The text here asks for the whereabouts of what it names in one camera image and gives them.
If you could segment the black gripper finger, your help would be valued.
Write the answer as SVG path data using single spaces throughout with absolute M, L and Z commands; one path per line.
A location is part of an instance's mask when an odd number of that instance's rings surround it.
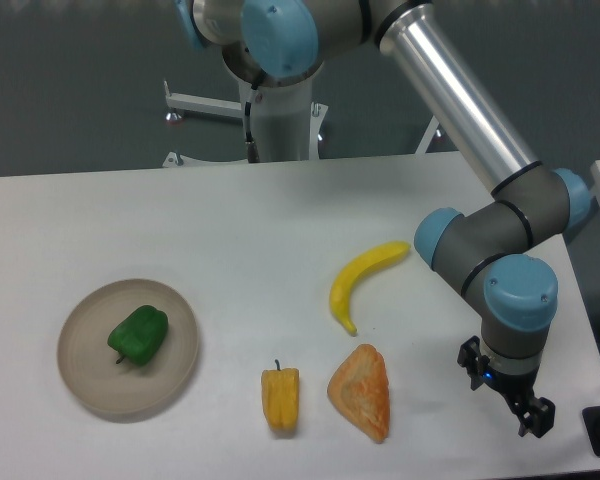
M 536 397 L 532 390 L 522 393 L 506 394 L 505 401 L 519 421 L 518 435 L 532 434 L 542 438 L 554 427 L 555 404 L 545 398 Z
M 478 336 L 472 336 L 461 344 L 457 356 L 458 365 L 466 371 L 470 378 L 472 391 L 477 390 L 484 383 L 484 366 L 481 361 L 480 339 Z

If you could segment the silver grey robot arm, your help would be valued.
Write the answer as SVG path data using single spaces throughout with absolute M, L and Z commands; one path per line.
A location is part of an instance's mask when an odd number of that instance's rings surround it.
M 582 222 L 584 181 L 537 160 L 463 64 L 429 1 L 179 1 L 188 43 L 218 45 L 241 84 L 240 119 L 251 163 L 306 160 L 308 90 L 323 62 L 365 43 L 413 83 L 492 196 L 471 215 L 443 208 L 418 226 L 415 248 L 480 316 L 459 350 L 473 387 L 498 392 L 522 434 L 542 436 L 555 407 L 533 385 L 557 310 L 557 279 L 528 251 Z

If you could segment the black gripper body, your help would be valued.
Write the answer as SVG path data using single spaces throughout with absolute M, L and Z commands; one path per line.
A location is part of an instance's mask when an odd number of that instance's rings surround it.
M 515 359 L 492 350 L 479 350 L 476 360 L 474 389 L 488 386 L 505 398 L 510 406 L 530 406 L 538 402 L 534 384 L 541 354 Z

